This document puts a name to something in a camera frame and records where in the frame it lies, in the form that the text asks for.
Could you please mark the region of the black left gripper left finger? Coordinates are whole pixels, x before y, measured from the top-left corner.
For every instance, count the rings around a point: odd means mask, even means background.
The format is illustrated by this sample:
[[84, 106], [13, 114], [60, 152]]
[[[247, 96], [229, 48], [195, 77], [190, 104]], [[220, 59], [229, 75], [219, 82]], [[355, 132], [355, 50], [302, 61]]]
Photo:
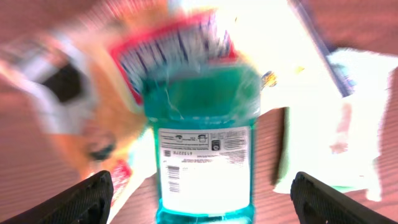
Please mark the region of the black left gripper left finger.
[[1, 224], [107, 224], [113, 192], [111, 174], [102, 170]]

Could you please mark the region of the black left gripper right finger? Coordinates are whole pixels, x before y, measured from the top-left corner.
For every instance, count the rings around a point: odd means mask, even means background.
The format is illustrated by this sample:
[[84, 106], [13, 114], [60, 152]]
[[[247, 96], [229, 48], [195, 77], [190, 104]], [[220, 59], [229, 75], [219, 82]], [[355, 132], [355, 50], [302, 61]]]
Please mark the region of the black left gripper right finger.
[[397, 224], [305, 172], [296, 174], [290, 198], [300, 224]]

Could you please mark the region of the small teal wipes packet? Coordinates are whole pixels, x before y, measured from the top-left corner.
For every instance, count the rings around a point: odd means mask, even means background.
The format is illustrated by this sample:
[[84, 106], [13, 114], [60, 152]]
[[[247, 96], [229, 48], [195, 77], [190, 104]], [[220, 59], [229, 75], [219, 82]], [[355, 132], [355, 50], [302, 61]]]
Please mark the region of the small teal wipes packet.
[[377, 160], [397, 56], [339, 48], [326, 56], [348, 96], [309, 96], [285, 109], [284, 146], [274, 192], [288, 194], [298, 172], [342, 192], [382, 199]]

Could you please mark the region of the teal mouthwash bottle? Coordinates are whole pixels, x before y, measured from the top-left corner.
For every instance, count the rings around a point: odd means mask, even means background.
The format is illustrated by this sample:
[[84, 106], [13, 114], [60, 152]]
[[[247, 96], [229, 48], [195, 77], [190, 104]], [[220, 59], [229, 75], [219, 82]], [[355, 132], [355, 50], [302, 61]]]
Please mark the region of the teal mouthwash bottle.
[[162, 68], [145, 84], [157, 165], [156, 222], [252, 223], [259, 75], [241, 63]]

